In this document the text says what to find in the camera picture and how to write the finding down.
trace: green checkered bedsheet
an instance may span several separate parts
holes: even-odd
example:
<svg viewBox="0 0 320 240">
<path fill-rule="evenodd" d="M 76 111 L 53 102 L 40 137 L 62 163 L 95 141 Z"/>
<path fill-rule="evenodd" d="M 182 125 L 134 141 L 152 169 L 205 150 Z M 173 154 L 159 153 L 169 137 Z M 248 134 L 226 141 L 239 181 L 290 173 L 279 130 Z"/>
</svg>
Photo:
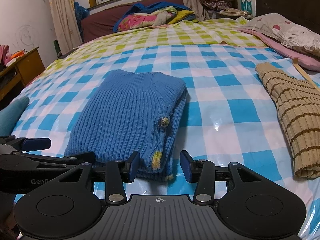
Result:
<svg viewBox="0 0 320 240">
<path fill-rule="evenodd" d="M 234 46 L 266 45 L 251 34 L 238 32 L 248 20 L 215 19 L 200 23 L 182 21 L 168 27 L 146 27 L 103 36 L 81 45 L 77 51 L 54 61 L 42 74 L 48 76 L 57 69 L 79 64 L 93 58 L 107 57 L 131 49 L 160 45 L 229 44 Z"/>
</svg>

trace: gray ribbed plate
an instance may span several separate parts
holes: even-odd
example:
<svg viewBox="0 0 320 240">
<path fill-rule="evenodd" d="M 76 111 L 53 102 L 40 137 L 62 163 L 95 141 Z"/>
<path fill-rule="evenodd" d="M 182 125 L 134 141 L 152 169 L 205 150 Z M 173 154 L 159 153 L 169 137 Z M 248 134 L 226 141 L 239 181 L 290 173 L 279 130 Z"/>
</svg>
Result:
<svg viewBox="0 0 320 240">
<path fill-rule="evenodd" d="M 193 204 L 186 195 L 133 195 L 128 203 L 107 208 L 97 224 L 68 240 L 150 239 L 250 240 L 228 229 L 211 207 Z M 299 238 L 290 236 L 285 239 Z"/>
</svg>

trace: yellow pillow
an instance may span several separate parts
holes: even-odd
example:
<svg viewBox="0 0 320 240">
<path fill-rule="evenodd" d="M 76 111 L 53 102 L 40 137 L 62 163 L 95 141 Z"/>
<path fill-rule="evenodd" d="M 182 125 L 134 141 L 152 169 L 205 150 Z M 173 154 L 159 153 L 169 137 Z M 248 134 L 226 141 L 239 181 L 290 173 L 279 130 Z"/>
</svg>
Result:
<svg viewBox="0 0 320 240">
<path fill-rule="evenodd" d="M 190 14 L 193 14 L 194 11 L 189 11 L 189 10 L 182 10 L 182 11 L 178 11 L 177 15 L 175 17 L 173 17 L 170 22 L 168 22 L 167 24 L 174 24 L 174 23 L 178 23 L 179 21 L 181 21 L 182 19 L 184 19 L 185 17 L 187 17 Z"/>
</svg>

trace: orange object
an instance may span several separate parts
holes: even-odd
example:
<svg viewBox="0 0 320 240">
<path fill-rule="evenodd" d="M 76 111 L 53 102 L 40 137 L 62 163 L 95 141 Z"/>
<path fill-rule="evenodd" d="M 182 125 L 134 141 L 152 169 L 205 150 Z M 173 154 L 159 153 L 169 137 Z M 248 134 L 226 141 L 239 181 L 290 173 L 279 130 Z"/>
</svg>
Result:
<svg viewBox="0 0 320 240">
<path fill-rule="evenodd" d="M 16 58 L 21 57 L 24 54 L 25 54 L 25 52 L 23 50 L 17 51 L 16 53 L 11 55 L 10 60 L 13 59 L 14 57 L 16 57 Z"/>
</svg>

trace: wooden desk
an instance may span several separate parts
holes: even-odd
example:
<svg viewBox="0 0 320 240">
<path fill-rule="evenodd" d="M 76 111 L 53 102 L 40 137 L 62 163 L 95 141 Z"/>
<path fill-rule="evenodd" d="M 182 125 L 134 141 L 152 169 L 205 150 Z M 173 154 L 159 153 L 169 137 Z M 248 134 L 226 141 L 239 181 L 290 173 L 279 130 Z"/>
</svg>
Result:
<svg viewBox="0 0 320 240">
<path fill-rule="evenodd" d="M 22 57 L 18 58 L 15 63 L 6 67 L 0 72 L 0 78 L 4 77 L 11 71 L 15 71 L 17 74 L 0 90 L 0 109 L 4 108 L 4 105 L 8 105 L 8 101 L 12 101 L 15 96 L 10 96 L 9 93 L 17 85 L 24 88 L 28 85 L 36 76 L 40 75 L 44 70 L 44 65 L 40 58 L 38 48 L 33 49 Z"/>
</svg>

